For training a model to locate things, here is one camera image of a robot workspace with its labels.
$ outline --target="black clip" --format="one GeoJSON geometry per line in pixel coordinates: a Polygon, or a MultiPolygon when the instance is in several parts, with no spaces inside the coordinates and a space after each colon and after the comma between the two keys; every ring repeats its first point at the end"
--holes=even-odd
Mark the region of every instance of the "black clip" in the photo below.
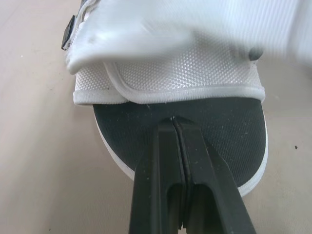
{"type": "Polygon", "coordinates": [[[62,41],[62,50],[67,50],[69,47],[69,38],[72,34],[74,24],[75,24],[76,16],[72,16],[70,19],[67,27],[65,28],[64,35],[63,35],[63,41],[62,41]]]}
{"type": "Polygon", "coordinates": [[[255,234],[226,162],[200,128],[174,118],[160,123],[136,167],[129,234],[255,234]]]}

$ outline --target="black buckle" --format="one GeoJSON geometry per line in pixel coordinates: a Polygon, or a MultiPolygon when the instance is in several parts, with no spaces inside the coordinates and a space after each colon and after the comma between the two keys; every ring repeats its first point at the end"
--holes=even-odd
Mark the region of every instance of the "black buckle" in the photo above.
{"type": "Polygon", "coordinates": [[[72,18],[70,19],[65,31],[64,31],[64,35],[63,35],[63,41],[62,41],[62,50],[67,50],[69,47],[69,38],[70,35],[72,34],[73,28],[74,28],[74,24],[75,24],[75,19],[76,16],[72,16],[72,18]]]}
{"type": "Polygon", "coordinates": [[[156,127],[136,167],[129,234],[182,225],[188,234],[256,233],[226,162],[196,124],[175,118],[156,127]]]}

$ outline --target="white textured strap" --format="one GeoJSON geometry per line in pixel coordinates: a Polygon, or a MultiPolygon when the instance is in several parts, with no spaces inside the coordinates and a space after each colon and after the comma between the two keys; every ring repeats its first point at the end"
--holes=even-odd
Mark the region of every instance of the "white textured strap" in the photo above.
{"type": "Polygon", "coordinates": [[[80,22],[96,6],[67,54],[76,104],[263,100],[252,47],[312,56],[311,1],[87,0],[80,22]]]}
{"type": "Polygon", "coordinates": [[[164,54],[192,44],[194,32],[312,61],[311,25],[310,0],[101,0],[68,53],[68,69],[164,54]]]}

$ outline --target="clamp jaw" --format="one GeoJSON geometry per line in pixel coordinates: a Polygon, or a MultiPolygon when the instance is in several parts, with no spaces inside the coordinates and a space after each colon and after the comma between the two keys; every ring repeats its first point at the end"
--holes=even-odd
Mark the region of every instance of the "clamp jaw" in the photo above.
{"type": "Polygon", "coordinates": [[[255,234],[226,162],[193,122],[155,129],[136,167],[129,234],[255,234]]]}

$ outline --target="textured fabric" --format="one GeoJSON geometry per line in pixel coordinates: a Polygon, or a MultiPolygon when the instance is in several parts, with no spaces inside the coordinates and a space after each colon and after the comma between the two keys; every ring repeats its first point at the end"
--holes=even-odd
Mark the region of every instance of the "textured fabric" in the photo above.
{"type": "Polygon", "coordinates": [[[116,89],[136,103],[200,98],[246,97],[263,100],[256,64],[236,54],[237,48],[197,36],[194,45],[170,58],[106,65],[116,89]]]}
{"type": "Polygon", "coordinates": [[[208,150],[228,163],[237,186],[259,169],[266,150],[261,102],[252,98],[210,98],[139,105],[95,105],[100,131],[116,155],[132,170],[146,155],[152,130],[163,119],[180,116],[197,123],[208,150]]]}
{"type": "Polygon", "coordinates": [[[89,64],[76,74],[75,104],[118,104],[126,101],[112,85],[103,63],[89,64]]]}
{"type": "Polygon", "coordinates": [[[304,0],[102,0],[68,53],[67,68],[76,73],[94,60],[168,54],[192,45],[197,32],[247,50],[260,46],[271,54],[308,59],[301,47],[311,48],[306,43],[312,38],[311,5],[304,0]]]}

